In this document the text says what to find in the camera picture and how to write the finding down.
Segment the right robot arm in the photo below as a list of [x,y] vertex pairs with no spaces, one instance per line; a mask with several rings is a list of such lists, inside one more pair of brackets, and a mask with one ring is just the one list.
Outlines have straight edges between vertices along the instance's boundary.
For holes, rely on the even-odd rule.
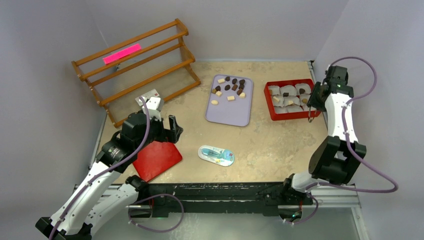
[[312,154],[308,171],[292,174],[284,182],[280,196],[288,204],[305,198],[312,187],[347,184],[360,165],[356,155],[364,158],[365,145],[359,143],[354,133],[352,108],[348,101],[354,90],[348,86],[348,70],[342,66],[330,66],[322,82],[317,82],[307,106],[327,114],[328,136]]

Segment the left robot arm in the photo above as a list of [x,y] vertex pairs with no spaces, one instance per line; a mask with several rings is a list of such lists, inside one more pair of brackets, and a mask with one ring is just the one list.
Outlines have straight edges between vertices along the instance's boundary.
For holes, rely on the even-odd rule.
[[142,205],[151,199],[149,184],[133,175],[110,195],[100,201],[109,186],[131,165],[137,154],[153,142],[178,142],[183,128],[176,117],[168,117],[169,128],[157,111],[134,112],[124,121],[95,157],[87,176],[63,206],[50,217],[41,217],[35,228],[50,240],[90,240],[111,217],[131,204]]

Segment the red box lid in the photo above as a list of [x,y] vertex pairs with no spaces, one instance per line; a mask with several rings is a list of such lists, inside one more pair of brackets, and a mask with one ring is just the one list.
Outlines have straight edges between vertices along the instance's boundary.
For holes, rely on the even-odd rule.
[[150,182],[182,160],[174,143],[153,141],[137,154],[132,165],[143,181]]

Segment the metal tongs with black tips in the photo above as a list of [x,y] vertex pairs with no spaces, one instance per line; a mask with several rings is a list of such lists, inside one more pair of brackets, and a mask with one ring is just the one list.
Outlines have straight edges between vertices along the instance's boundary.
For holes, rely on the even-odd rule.
[[312,106],[309,106],[308,107],[308,118],[307,118],[307,120],[308,120],[309,123],[312,123],[314,119],[315,119],[315,117],[312,114]]

